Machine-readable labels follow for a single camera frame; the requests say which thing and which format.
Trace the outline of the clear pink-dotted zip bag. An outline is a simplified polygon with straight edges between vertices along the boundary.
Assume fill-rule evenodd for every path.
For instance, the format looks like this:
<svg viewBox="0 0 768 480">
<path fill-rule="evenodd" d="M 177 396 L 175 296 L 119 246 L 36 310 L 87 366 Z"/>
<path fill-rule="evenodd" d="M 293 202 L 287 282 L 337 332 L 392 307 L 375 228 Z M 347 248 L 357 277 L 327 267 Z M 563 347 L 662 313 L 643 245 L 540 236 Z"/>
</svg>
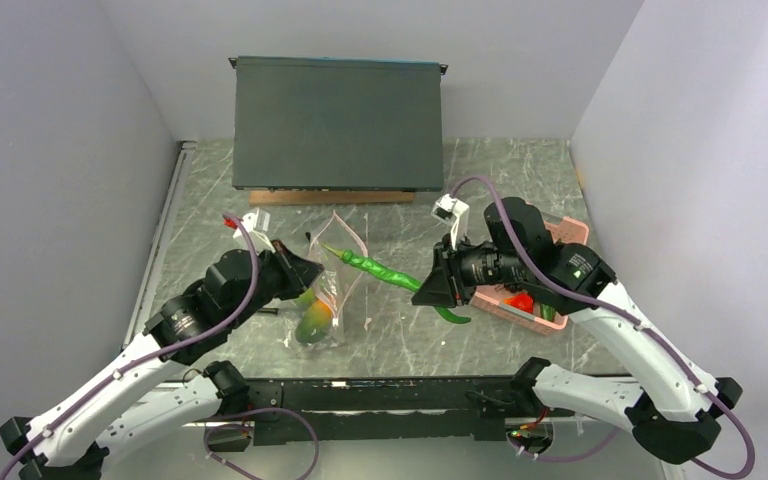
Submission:
<svg viewBox="0 0 768 480">
<path fill-rule="evenodd" d="M 330 307 L 333 318 L 330 335 L 327 338 L 312 345 L 301 344 L 296 341 L 294 333 L 305 310 L 298 309 L 294 305 L 294 309 L 291 311 L 292 345 L 306 350 L 335 348 L 346 341 L 347 305 L 360 282 L 361 273 L 340 262 L 322 245 L 326 244 L 337 249 L 349 249 L 358 255 L 366 254 L 368 249 L 364 239 L 336 211 L 332 211 L 309 232 L 312 235 L 312 241 L 308 243 L 305 258 L 318 262 L 325 268 L 312 288 L 317 299 L 322 300 Z"/>
</svg>

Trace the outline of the green apple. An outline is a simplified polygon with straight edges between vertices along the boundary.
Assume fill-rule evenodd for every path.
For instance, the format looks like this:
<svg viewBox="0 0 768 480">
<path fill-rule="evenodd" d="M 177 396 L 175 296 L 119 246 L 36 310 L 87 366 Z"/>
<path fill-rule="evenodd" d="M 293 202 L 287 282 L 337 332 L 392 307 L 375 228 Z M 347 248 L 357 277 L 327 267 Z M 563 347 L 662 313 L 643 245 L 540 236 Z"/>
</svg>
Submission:
<svg viewBox="0 0 768 480">
<path fill-rule="evenodd" d="M 308 309 L 317 301 L 317 296 L 313 288 L 307 289 L 303 294 L 293 299 L 293 304 L 301 310 Z"/>
</svg>

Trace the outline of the red strawberry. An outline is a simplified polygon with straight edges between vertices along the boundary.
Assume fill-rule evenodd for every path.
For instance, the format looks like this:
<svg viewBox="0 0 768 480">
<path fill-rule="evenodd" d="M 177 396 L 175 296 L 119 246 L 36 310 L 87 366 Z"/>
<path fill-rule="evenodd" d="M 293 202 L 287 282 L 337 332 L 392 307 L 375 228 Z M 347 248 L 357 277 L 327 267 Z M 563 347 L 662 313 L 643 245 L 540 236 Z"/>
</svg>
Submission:
<svg viewBox="0 0 768 480">
<path fill-rule="evenodd" d="M 504 300 L 504 303 L 514 309 L 517 309 L 528 314 L 533 314 L 535 309 L 535 301 L 527 293 L 518 293 Z"/>
</svg>

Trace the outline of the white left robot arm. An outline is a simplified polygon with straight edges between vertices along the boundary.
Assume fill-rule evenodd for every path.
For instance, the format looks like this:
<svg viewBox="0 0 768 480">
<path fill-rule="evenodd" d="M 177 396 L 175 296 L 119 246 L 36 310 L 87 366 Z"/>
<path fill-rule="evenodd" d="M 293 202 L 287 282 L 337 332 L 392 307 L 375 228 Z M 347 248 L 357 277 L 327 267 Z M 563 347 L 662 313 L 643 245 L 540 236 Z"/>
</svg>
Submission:
<svg viewBox="0 0 768 480">
<path fill-rule="evenodd" d="M 249 387 L 228 361 L 209 364 L 153 402 L 137 402 L 224 344 L 270 302 L 305 294 L 323 271 L 279 240 L 262 250 L 226 252 L 67 399 L 36 417 L 6 421 L 0 437 L 13 457 L 3 472 L 16 470 L 22 479 L 98 479 L 116 459 L 185 423 L 239 417 Z"/>
</svg>

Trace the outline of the orange-green mango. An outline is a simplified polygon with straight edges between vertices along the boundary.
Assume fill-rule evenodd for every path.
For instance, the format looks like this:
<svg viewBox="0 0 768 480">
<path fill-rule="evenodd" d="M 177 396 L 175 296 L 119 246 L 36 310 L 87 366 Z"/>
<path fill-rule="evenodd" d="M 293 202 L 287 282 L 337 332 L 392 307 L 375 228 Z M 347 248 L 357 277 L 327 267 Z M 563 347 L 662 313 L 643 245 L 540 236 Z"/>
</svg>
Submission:
<svg viewBox="0 0 768 480">
<path fill-rule="evenodd" d="M 330 335 L 333 313 L 322 300 L 314 300 L 305 310 L 295 329 L 295 339 L 305 345 L 318 343 Z"/>
</svg>

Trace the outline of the long green chili pepper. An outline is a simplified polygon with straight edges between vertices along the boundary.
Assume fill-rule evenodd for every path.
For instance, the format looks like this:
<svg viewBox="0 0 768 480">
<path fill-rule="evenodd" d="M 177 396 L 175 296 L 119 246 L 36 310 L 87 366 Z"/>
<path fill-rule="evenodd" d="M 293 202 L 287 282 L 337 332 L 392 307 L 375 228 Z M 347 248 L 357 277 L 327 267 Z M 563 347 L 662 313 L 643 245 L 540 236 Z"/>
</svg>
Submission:
<svg viewBox="0 0 768 480">
<path fill-rule="evenodd" d="M 421 282 L 414 277 L 389 267 L 386 267 L 370 257 L 358 255 L 349 249 L 337 249 L 323 244 L 322 247 L 334 255 L 340 262 L 360 272 L 366 273 L 384 283 L 417 293 Z"/>
</svg>

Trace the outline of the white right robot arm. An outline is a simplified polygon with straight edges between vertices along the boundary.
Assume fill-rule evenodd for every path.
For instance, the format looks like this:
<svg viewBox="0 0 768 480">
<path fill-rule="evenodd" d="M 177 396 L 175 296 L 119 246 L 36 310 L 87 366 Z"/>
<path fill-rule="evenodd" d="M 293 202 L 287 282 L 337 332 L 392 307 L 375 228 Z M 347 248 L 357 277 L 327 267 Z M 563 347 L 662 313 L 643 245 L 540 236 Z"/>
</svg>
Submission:
<svg viewBox="0 0 768 480">
<path fill-rule="evenodd" d="M 454 308 L 483 286 L 527 293 L 582 326 L 626 368 L 628 383 L 571 372 L 546 359 L 528 359 L 510 382 L 517 411 L 560 408 L 630 433 L 658 459 L 683 464 L 709 451 L 719 418 L 739 400 L 741 386 L 714 377 L 662 338 L 638 310 L 614 271 L 589 247 L 556 240 L 541 212 L 506 197 L 483 214 L 490 237 L 474 244 L 461 228 L 466 203 L 438 199 L 433 216 L 449 232 L 433 248 L 432 269 L 412 301 Z"/>
</svg>

